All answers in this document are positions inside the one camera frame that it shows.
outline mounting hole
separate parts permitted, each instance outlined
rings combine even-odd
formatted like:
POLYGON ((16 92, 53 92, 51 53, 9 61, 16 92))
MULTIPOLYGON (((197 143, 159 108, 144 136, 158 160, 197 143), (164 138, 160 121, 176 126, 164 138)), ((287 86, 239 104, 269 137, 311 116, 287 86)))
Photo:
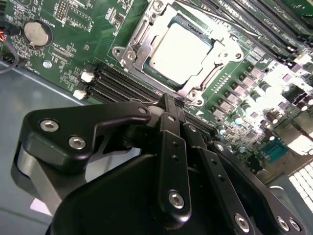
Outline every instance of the mounting hole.
POLYGON ((115 53, 116 55, 119 55, 119 54, 121 53, 121 51, 120 51, 119 49, 115 49, 115 50, 114 50, 114 53, 115 53))
POLYGON ((222 175, 218 175, 218 178, 220 179, 220 181, 224 182, 225 178, 222 175))
POLYGON ((179 158, 176 155, 173 155, 172 158, 175 162, 179 163, 179 158))
POLYGON ((212 162, 214 165, 217 165, 217 161, 215 161, 214 159, 211 159, 211 162, 212 162))
POLYGON ((176 148, 178 148, 178 147, 179 147, 179 144, 174 141, 174 142, 173 142, 173 146, 176 147, 176 148))

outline green circuit board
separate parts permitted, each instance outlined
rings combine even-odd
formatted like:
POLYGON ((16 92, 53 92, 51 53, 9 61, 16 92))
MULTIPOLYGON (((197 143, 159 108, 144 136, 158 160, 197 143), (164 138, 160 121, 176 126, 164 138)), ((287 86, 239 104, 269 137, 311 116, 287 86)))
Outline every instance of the green circuit board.
MULTIPOLYGON (((220 4, 230 14, 236 15, 236 12, 225 2, 221 0, 213 0, 213 2, 220 4)), ((285 2, 294 7, 291 0, 285 2)), ((302 0, 302 2, 302 7, 295 7, 297 14, 313 12, 310 1, 302 0)), ((201 6, 197 0, 194 0, 193 3, 201 6)), ((192 13, 177 3, 176 5, 185 15, 202 25, 205 30, 210 30, 208 23, 197 20, 192 13)), ((26 67, 30 71, 67 91, 74 92, 76 90, 84 64, 88 61, 108 64, 156 94, 160 94, 158 89, 147 81, 124 71, 112 55, 114 46, 126 46, 147 6, 146 0, 8 0, 5 16, 7 21, 23 27, 28 20, 40 20, 51 28, 54 39, 50 46, 36 49, 30 48, 23 36, 8 37, 7 40, 12 42, 19 56, 27 60, 26 67), (50 61, 52 67, 45 68, 44 61, 50 61)), ((260 20, 268 20, 262 13, 256 11, 256 14, 260 20)), ((263 134, 261 132, 256 131, 254 136, 249 135, 259 125, 262 114, 259 113, 260 117, 255 120, 246 117, 240 108, 240 105, 246 101, 244 98, 235 107, 235 110, 227 113, 227 117, 223 120, 219 120, 212 114, 212 108, 218 104, 227 91, 231 90, 234 82, 237 82, 246 71, 257 68, 261 72, 271 72, 277 70, 277 63, 235 28, 218 20, 215 20, 215 23, 222 27, 228 27, 229 32, 237 36, 238 43, 244 52, 244 60, 230 62, 221 71, 202 95, 205 101, 202 107, 187 105, 186 110, 210 126, 225 125, 231 130, 226 137, 230 144, 236 148, 245 146, 251 155, 256 151, 254 143, 260 142, 258 148, 267 144, 262 141, 263 134), (241 114, 246 124, 235 125, 231 120, 232 113, 241 114)), ((296 25, 296 21, 292 19, 290 19, 290 23, 296 25)), ((298 27, 298 29, 303 33, 308 33, 304 28, 298 27)), ((294 42, 294 44, 300 51, 307 50, 298 42, 294 42)), ((282 51, 280 47, 275 47, 270 43, 269 46, 277 52, 282 51)), ((283 75, 285 75, 283 70, 275 74, 275 76, 283 75)), ((254 88, 248 89, 248 91, 252 93, 254 88)), ((89 101, 99 102, 93 98, 89 101)), ((282 110, 282 113, 283 117, 280 122, 297 116, 299 110, 289 105, 282 110)))

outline black plastic bracket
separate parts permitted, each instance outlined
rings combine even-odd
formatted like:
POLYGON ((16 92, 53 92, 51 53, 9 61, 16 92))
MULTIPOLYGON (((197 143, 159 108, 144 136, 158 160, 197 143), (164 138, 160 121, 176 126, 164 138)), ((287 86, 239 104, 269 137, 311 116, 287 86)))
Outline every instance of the black plastic bracket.
POLYGON ((38 110, 25 116, 20 143, 30 155, 55 169, 66 174, 79 173, 94 154, 96 137, 123 125, 145 124, 150 118, 147 107, 139 102, 38 110), (56 122, 58 130, 45 131, 41 127, 44 120, 56 122), (86 146, 74 149, 69 145, 71 137, 82 138, 86 146))

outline black mounting arm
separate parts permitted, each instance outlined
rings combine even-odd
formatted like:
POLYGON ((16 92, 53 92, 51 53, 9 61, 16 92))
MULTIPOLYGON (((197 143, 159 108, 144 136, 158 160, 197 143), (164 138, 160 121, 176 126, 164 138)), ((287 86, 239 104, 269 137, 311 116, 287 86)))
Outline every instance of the black mounting arm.
POLYGON ((305 235, 302 223, 165 94, 139 102, 39 110, 23 121, 11 175, 54 215, 48 235, 305 235), (101 150, 141 155, 91 182, 101 150))

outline electrolytic capacitor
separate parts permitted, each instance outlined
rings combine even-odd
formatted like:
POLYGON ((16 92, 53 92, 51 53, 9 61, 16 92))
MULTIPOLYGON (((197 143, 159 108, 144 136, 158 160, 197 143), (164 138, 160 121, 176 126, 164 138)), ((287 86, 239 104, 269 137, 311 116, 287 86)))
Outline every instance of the electrolytic capacitor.
POLYGON ((263 101, 262 96, 260 96, 258 93, 253 94, 251 97, 258 104, 261 104, 263 101))
POLYGON ((301 111, 306 111, 306 110, 308 109, 308 106, 307 106, 306 103, 304 103, 304 102, 298 103, 297 107, 298 107, 301 111))
POLYGON ((247 115, 250 115, 252 113, 252 108, 250 105, 248 104, 244 104, 243 106, 241 106, 242 109, 244 110, 244 112, 247 114, 247 115))
POLYGON ((308 105, 313 105, 313 96, 309 95, 307 96, 304 101, 308 104, 308 105))
POLYGON ((275 136, 273 135, 273 133, 267 128, 264 129, 264 134, 267 140, 273 141, 275 139, 275 136))
POLYGON ((238 114, 235 114, 234 116, 233 116, 233 120, 234 120, 234 123, 236 124, 236 125, 242 125, 243 124, 243 122, 244 122, 244 120, 241 118, 241 116, 239 116, 238 114))
POLYGON ((276 124, 278 123, 278 119, 276 118, 276 116, 273 113, 267 113, 266 114, 266 118, 268 119, 268 121, 272 124, 276 124))
POLYGON ((218 129, 221 136, 226 134, 225 126, 221 125, 218 129))
POLYGON ((265 92, 265 93, 270 93, 272 90, 273 90, 273 87, 270 86, 269 84, 267 83, 264 83, 263 85, 260 86, 261 89, 265 92))

